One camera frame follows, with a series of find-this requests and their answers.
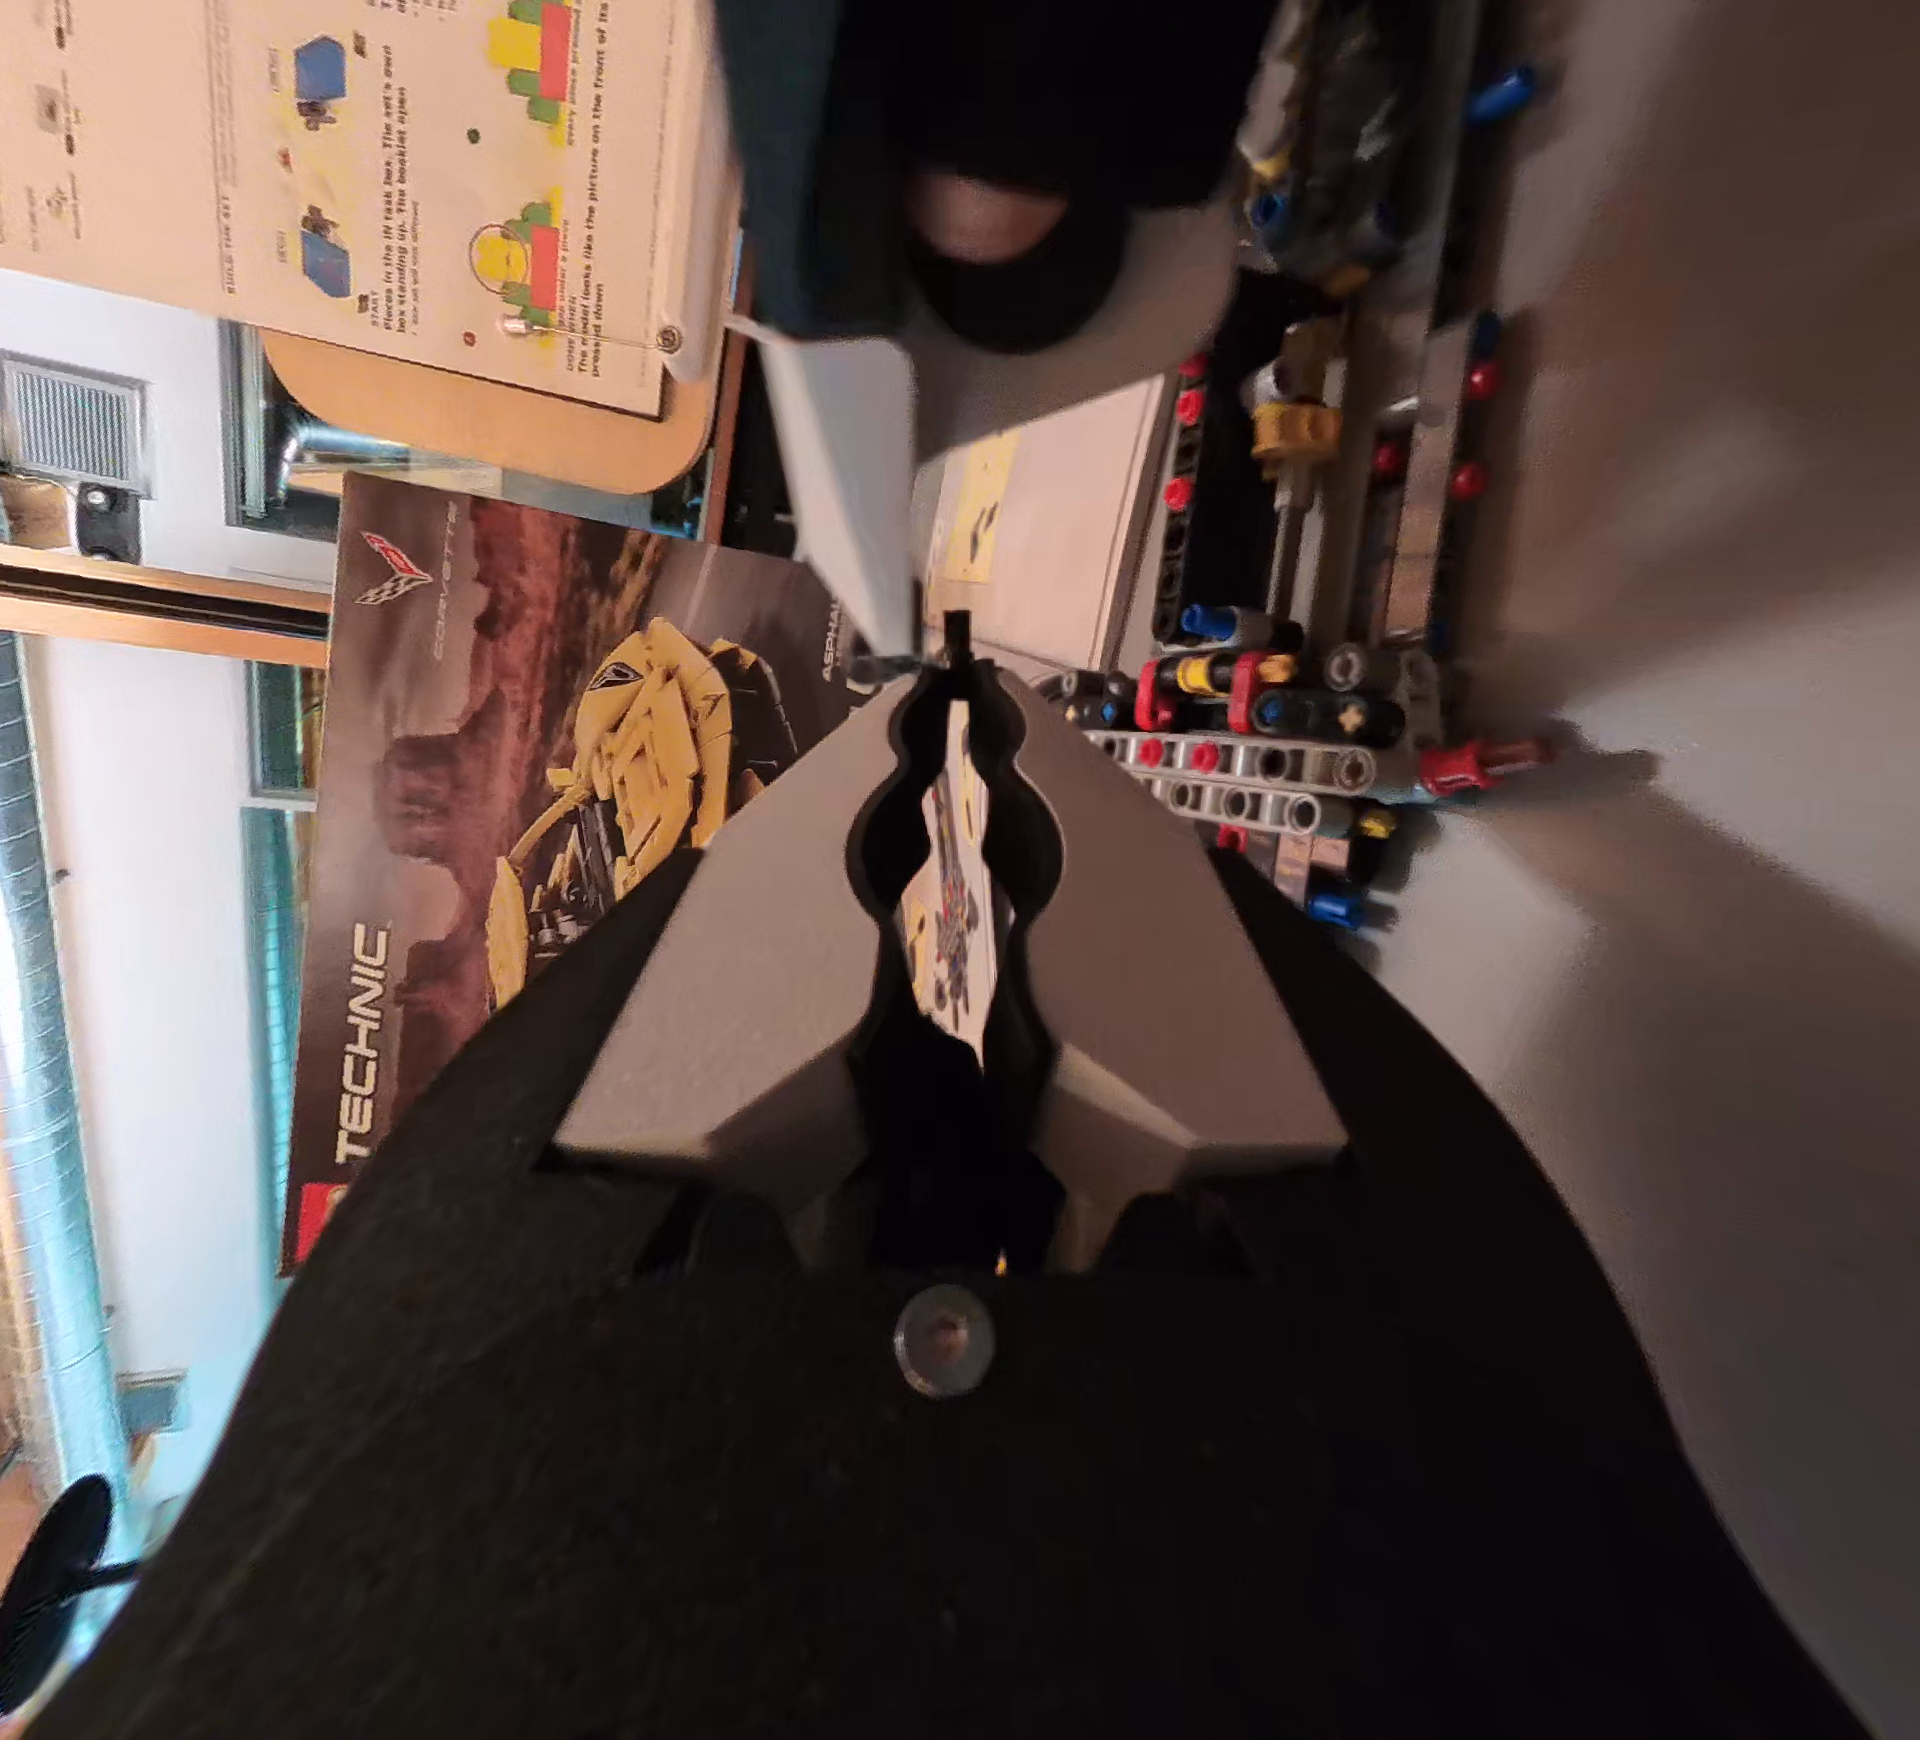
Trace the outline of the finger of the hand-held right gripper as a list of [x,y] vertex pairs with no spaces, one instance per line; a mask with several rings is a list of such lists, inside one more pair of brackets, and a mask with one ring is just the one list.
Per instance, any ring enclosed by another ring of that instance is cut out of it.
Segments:
[[909,477],[919,383],[891,339],[753,339],[797,557],[883,661],[919,661]]

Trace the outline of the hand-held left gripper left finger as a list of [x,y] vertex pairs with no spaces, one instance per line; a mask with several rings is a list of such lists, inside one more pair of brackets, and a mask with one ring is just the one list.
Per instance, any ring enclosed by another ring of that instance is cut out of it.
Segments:
[[982,1062],[899,935],[946,731],[947,682],[891,682],[689,859],[549,1142],[621,1266],[978,1262]]

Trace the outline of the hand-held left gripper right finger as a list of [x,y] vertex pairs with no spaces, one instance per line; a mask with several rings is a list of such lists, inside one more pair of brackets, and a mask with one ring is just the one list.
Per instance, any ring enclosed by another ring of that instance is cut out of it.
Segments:
[[1222,1213],[1335,1178],[1353,1130],[1205,838],[992,661],[978,769],[1011,908],[992,1007],[1011,1266],[1091,1266],[1140,1202]]

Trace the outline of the grey lego car chassis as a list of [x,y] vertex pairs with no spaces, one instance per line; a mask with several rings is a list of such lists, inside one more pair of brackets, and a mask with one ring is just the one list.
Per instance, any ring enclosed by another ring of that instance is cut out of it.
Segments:
[[1334,931],[1411,817],[1543,769],[1458,727],[1508,317],[1481,244],[1543,77],[1515,0],[1284,0],[1244,159],[1244,271],[1176,367],[1145,663],[1043,690],[1176,819]]

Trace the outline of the lego instruction booklet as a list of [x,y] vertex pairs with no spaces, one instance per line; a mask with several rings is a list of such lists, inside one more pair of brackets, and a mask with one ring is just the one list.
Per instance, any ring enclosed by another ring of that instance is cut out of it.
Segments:
[[[1176,383],[1153,372],[934,455],[909,492],[924,648],[964,611],[971,648],[1030,684],[1107,663],[1164,477],[1168,399]],[[899,935],[919,1007],[964,1046],[982,1046],[1004,935],[982,828],[971,703],[947,703],[946,769],[924,786],[932,859],[899,902]]]

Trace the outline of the lego set box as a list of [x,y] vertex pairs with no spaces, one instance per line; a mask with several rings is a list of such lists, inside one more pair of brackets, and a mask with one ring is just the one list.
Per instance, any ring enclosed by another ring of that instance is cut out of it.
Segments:
[[340,488],[276,1275],[528,977],[856,712],[856,648],[781,557]]

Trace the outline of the person's right hand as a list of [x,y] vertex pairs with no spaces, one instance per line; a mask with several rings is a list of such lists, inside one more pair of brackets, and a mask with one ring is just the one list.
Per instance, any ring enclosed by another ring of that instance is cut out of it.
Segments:
[[1016,267],[1044,244],[1066,215],[1066,192],[995,188],[947,170],[924,170],[908,179],[909,230],[947,267]]

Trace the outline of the white folding stand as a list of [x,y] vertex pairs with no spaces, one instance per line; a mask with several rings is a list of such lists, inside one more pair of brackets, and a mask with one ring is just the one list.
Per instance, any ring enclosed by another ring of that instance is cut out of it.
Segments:
[[711,383],[722,329],[739,317],[746,267],[746,177],[739,159],[706,159],[683,192],[683,224],[662,255],[662,367],[672,389]]

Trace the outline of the printed instruction sheet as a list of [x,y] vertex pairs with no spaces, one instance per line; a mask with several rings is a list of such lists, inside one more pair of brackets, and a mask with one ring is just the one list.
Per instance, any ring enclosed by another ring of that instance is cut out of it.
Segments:
[[711,0],[0,0],[9,267],[668,411]]

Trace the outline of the white wall vent grille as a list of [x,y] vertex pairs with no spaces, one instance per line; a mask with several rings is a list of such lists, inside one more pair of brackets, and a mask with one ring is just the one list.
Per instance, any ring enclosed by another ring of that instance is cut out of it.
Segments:
[[9,474],[154,492],[147,383],[0,353]]

